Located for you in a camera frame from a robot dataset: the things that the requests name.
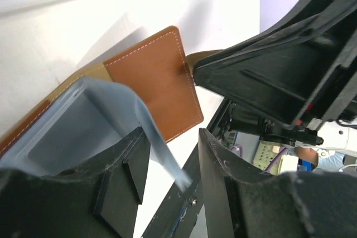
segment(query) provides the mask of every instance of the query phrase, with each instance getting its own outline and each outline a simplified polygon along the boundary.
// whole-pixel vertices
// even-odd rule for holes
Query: brown leather
[[[194,66],[199,60],[211,56],[212,54],[216,54],[217,52],[220,51],[222,50],[207,50],[207,51],[200,51],[200,52],[189,54],[187,56],[187,63],[189,65],[190,73],[192,74],[192,71],[194,70]]]
[[[66,79],[0,141],[0,157],[83,76],[132,88],[148,106],[167,142],[203,121],[179,30],[170,26],[104,62],[86,66]]]

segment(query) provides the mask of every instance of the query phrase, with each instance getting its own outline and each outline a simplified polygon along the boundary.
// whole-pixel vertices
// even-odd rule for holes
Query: black object
[[[208,237],[357,237],[357,177],[261,171],[199,131]]]
[[[0,237],[132,237],[149,153],[137,128],[55,177],[0,170]]]
[[[224,99],[207,128],[219,138],[230,117],[231,102]],[[146,228],[143,238],[189,238],[197,215],[203,206],[198,146],[194,148],[183,170],[192,178],[192,185],[182,193],[173,184]]]
[[[284,129],[317,118],[318,130],[354,111],[356,29],[357,0],[299,0],[270,29],[198,61],[194,80]]]

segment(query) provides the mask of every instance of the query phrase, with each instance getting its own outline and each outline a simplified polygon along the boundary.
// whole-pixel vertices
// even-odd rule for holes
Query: brown leather wallet
[[[166,142],[203,121],[179,30],[170,26],[109,60],[71,75],[2,138],[0,157],[83,76],[132,88],[148,106]]]

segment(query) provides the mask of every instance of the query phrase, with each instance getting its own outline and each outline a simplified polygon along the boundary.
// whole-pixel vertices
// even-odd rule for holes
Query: black metal frame
[[[219,136],[225,127],[225,115],[231,102],[224,99],[211,119],[207,129]],[[143,238],[189,237],[196,225],[197,214],[203,206],[198,146],[194,148],[183,167],[193,180],[185,193],[173,184],[146,228]]]

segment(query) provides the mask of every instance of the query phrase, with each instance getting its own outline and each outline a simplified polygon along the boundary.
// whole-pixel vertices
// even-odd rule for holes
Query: stitched edge
[[[167,36],[167,35],[170,35],[170,34],[172,34],[172,33],[173,33],[173,35],[175,36],[177,48],[178,48],[179,54],[180,54],[180,56],[181,56],[181,61],[182,61],[183,65],[184,65],[184,68],[185,68],[185,73],[186,73],[187,79],[188,79],[188,81],[189,81],[189,85],[190,85],[190,89],[191,89],[192,95],[193,95],[193,97],[194,97],[194,102],[195,102],[195,104],[196,104],[197,111],[198,111],[199,114],[200,114],[200,119],[199,119],[199,121],[197,121],[196,123],[193,123],[193,124],[192,124],[191,126],[189,126],[188,128],[184,129],[183,131],[179,132],[178,134],[176,134],[176,135],[173,136],[172,138],[168,139],[167,142],[169,142],[169,141],[171,141],[171,140],[177,138],[177,137],[178,137],[179,135],[181,135],[182,133],[186,132],[186,131],[189,130],[190,128],[192,128],[192,127],[194,127],[195,125],[199,124],[200,120],[202,120],[202,112],[200,111],[200,107],[199,107],[199,105],[198,105],[198,101],[197,101],[197,99],[196,99],[194,89],[192,88],[192,84],[190,83],[190,77],[191,77],[191,76],[190,76],[190,73],[189,73],[189,71],[188,71],[188,69],[187,69],[187,66],[186,66],[186,64],[185,64],[185,60],[184,60],[184,56],[183,56],[183,54],[182,54],[182,49],[181,49],[181,47],[180,47],[179,39],[177,38],[177,34],[176,34],[174,31],[170,31],[170,32],[168,32],[168,33],[166,33],[166,34],[164,34],[164,35],[162,35],[162,36],[159,36],[158,38],[154,39],[153,41],[151,41],[151,42],[149,42],[149,43],[147,43],[147,44],[145,44],[145,45],[143,45],[143,46],[137,48],[136,50],[133,50],[133,51],[129,52],[128,54],[126,54],[126,55],[120,57],[119,59],[117,59],[117,60],[115,60],[115,61],[113,61],[113,62],[111,62],[111,63],[109,63],[109,64],[102,65],[102,66],[100,66],[100,67],[98,67],[98,68],[96,68],[96,69],[94,69],[94,70],[91,70],[91,71],[89,71],[89,72],[86,72],[86,73],[83,74],[83,75],[78,76],[78,77],[77,77],[76,79],[74,79],[71,83],[69,83],[68,86],[67,86],[64,90],[62,90],[60,93],[58,93],[58,94],[53,98],[52,102],[55,101],[64,91],[66,91],[74,82],[76,82],[78,79],[82,78],[83,76],[89,75],[89,74],[91,74],[91,73],[94,72],[94,71],[97,71],[97,70],[99,70],[99,69],[101,69],[101,68],[104,68],[104,67],[107,67],[107,66],[109,66],[109,65],[112,65],[112,64],[114,64],[114,63],[116,63],[116,62],[122,60],[123,58],[126,58],[126,57],[130,56],[131,54],[134,54],[135,52],[137,52],[137,51],[139,51],[139,50],[142,50],[143,48],[145,48],[145,47],[147,47],[147,46],[153,44],[153,43],[156,42],[157,40],[162,39],[163,37],[165,37],[165,36]],[[6,150],[25,130],[27,130],[27,128],[28,128],[35,120],[37,120],[37,118],[39,118],[39,117],[47,110],[47,108],[52,104],[52,102],[51,102],[48,106],[46,106],[42,111],[40,111],[40,113],[39,113],[37,116],[35,116],[4,148],[2,148],[2,149],[0,150],[0,154],[2,154],[2,152],[3,152],[4,150]]]

